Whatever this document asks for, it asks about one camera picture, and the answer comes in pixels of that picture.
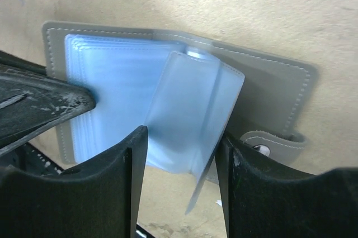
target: beige surface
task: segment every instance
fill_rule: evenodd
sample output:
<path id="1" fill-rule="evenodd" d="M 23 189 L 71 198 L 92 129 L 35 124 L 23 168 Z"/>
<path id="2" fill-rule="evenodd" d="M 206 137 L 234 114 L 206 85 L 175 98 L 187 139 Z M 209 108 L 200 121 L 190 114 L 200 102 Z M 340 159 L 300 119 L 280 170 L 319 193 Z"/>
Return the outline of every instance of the beige surface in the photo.
<path id="1" fill-rule="evenodd" d="M 170 28 L 316 64 L 321 78 L 298 123 L 311 146 L 293 166 L 320 173 L 358 164 L 358 0 L 23 1 L 0 0 L 0 49 L 40 64 L 46 20 Z M 57 158 L 53 134 L 36 142 Z M 224 237 L 217 186 L 207 182 L 183 215 L 193 187 L 189 175 L 147 168 L 139 222 L 158 237 Z"/>

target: gray wallet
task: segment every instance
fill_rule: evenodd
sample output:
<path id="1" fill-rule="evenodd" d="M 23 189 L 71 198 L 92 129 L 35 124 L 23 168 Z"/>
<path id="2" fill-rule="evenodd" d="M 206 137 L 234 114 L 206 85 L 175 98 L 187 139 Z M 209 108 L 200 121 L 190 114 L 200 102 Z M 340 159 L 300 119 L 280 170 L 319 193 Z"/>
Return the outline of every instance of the gray wallet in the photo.
<path id="1" fill-rule="evenodd" d="M 246 77 L 227 131 L 253 147 L 268 148 L 269 157 L 286 165 L 306 145 L 305 137 L 294 126 L 317 81 L 318 73 L 312 65 L 185 32 L 50 21 L 43 26 L 43 38 L 47 74 L 52 78 L 67 80 L 65 38 L 69 34 L 180 41 L 205 50 Z M 62 137 L 59 139 L 62 160 L 75 163 L 70 123 L 61 124 L 57 131 Z M 217 182 L 215 164 L 208 178 Z"/>

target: gray leather case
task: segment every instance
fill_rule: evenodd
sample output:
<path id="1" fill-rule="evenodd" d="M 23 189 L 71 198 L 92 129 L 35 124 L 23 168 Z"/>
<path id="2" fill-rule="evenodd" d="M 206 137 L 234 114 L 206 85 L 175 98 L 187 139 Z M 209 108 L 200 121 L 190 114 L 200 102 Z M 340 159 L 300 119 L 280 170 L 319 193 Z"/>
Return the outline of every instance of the gray leather case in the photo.
<path id="1" fill-rule="evenodd" d="M 66 80 L 64 38 L 76 33 L 183 41 L 206 50 L 246 76 L 229 132 L 252 146 L 266 145 L 270 157 L 283 164 L 291 163 L 305 147 L 305 137 L 294 126 L 317 81 L 312 65 L 180 31 L 50 21 L 43 26 L 48 76 Z M 58 126 L 57 132 L 63 161 L 74 163 L 69 122 Z M 217 182 L 215 164 L 209 179 Z"/>

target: fly wallet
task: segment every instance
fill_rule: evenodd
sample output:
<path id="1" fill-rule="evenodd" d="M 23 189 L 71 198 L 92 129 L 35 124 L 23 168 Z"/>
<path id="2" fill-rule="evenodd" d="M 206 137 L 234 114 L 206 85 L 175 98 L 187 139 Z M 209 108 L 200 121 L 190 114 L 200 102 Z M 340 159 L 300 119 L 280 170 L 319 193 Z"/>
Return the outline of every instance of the fly wallet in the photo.
<path id="1" fill-rule="evenodd" d="M 47 22 L 43 37 L 48 76 L 96 100 L 57 127 L 65 163 L 146 125 L 147 164 L 193 174 L 198 193 L 225 129 L 284 164 L 305 146 L 294 123 L 317 78 L 306 63 L 169 30 Z M 217 181 L 214 165 L 208 176 Z"/>

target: stitched edge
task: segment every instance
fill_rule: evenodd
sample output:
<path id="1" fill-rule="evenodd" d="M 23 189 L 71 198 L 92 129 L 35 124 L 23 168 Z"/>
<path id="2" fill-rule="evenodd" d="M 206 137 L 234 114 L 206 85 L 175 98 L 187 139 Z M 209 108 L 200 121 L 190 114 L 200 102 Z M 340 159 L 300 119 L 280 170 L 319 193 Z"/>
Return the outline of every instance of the stitched edge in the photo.
<path id="1" fill-rule="evenodd" d="M 262 139 L 262 140 L 265 140 L 265 141 L 269 141 L 271 143 L 275 143 L 275 144 L 278 144 L 278 145 L 281 145 L 281 146 L 284 146 L 284 147 L 290 147 L 292 149 L 303 149 L 303 147 L 295 147 L 295 146 L 290 146 L 290 145 L 286 145 L 286 144 L 282 144 L 282 143 L 279 143 L 279 142 L 276 142 L 276 141 L 273 141 L 273 140 L 270 140 L 270 139 L 266 139 L 262 136 L 252 136 L 252 137 L 248 137 L 247 139 L 244 140 L 244 143 L 246 143 L 248 140 L 250 139 Z"/>
<path id="2" fill-rule="evenodd" d="M 104 31 L 104 30 L 76 30 L 76 29 L 73 29 L 73 28 L 55 28 L 55 27 L 52 27 L 52 28 L 48 28 L 46 30 L 46 35 L 47 35 L 47 40 L 48 40 L 48 50 L 49 50 L 49 57 L 50 57 L 50 64 L 51 64 L 51 72 L 52 72 L 52 75 L 53 75 L 53 78 L 56 78 L 55 76 L 55 65 L 54 65 L 54 56 L 53 56 L 53 52 L 52 52 L 52 48 L 51 48 L 51 40 L 50 40 L 50 31 L 51 30 L 64 30 L 64 31 L 73 31 L 73 32 L 96 32 L 96 33 L 108 33 L 108 34 L 128 34 L 128 35 L 164 35 L 164 36 L 172 36 L 172 37 L 177 37 L 179 39 L 184 39 L 184 40 L 190 40 L 190 41 L 193 41 L 193 42 L 196 42 L 196 43 L 199 43 L 199 44 L 203 44 L 203 45 L 206 45 L 206 46 L 211 46 L 211 47 L 214 47 L 216 49 L 220 49 L 220 50 L 224 50 L 224 51 L 227 51 L 227 52 L 230 52 L 230 53 L 234 53 L 234 54 L 239 54 L 239 55 L 245 55 L 245 56 L 250 56 L 252 58 L 255 58 L 255 59 L 260 59 L 260 60 L 263 60 L 263 61 L 268 61 L 268 62 L 273 62 L 273 63 L 278 63 L 278 64 L 283 64 L 283 65 L 286 65 L 286 66 L 290 66 L 292 68 L 298 68 L 298 69 L 301 69 L 303 70 L 306 75 L 305 75 L 305 79 L 303 80 L 303 83 L 302 83 L 302 87 L 301 87 L 301 90 L 300 90 L 300 93 L 298 94 L 298 97 L 296 99 L 296 102 L 294 103 L 294 106 L 292 107 L 291 109 L 291 112 L 290 112 L 290 115 L 286 121 L 286 124 L 283 128 L 283 132 L 287 132 L 289 126 L 291 125 L 292 123 L 292 120 L 293 118 L 296 116 L 296 112 L 297 112 L 297 109 L 299 107 L 299 103 L 301 102 L 302 100 L 302 97 L 304 95 L 304 92 L 305 92 L 305 89 L 306 87 L 308 86 L 308 83 L 310 82 L 310 73 L 308 70 L 306 70 L 305 68 L 302 68 L 302 67 L 299 67 L 299 66 L 295 66 L 295 65 L 291 65 L 291 64 L 288 64 L 288 63 L 283 63 L 283 62 L 280 62 L 280 61 L 276 61 L 276 60 L 271 60 L 271 59 L 267 59 L 267 58 L 261 58 L 259 56 L 254 56 L 254 55 L 250 55 L 250 54 L 245 54 L 245 53 L 242 53 L 242 52 L 239 52 L 239 51 L 233 51 L 233 50 L 229 50 L 229 49 L 225 49 L 223 47 L 219 47 L 219 46 L 215 46 L 215 45 L 212 45 L 212 44 L 208 44 L 207 42 L 202 42 L 202 41 L 197 41 L 197 40 L 194 40 L 194 39 L 191 39 L 191 38 L 187 38 L 187 37 L 183 37 L 183 36 L 180 36 L 180 35 L 176 35 L 176 34 L 165 34 L 165 33 L 141 33 L 141 32 L 117 32 L 117 31 Z M 282 146 L 288 146 L 290 147 L 289 145 L 284 145 L 284 144 L 280 144 L 278 142 L 275 142 L 275 141 L 272 141 L 272 140 L 267 140 L 267 141 L 271 141 L 271 142 L 274 142 L 274 143 L 277 143 L 279 145 L 282 145 Z"/>

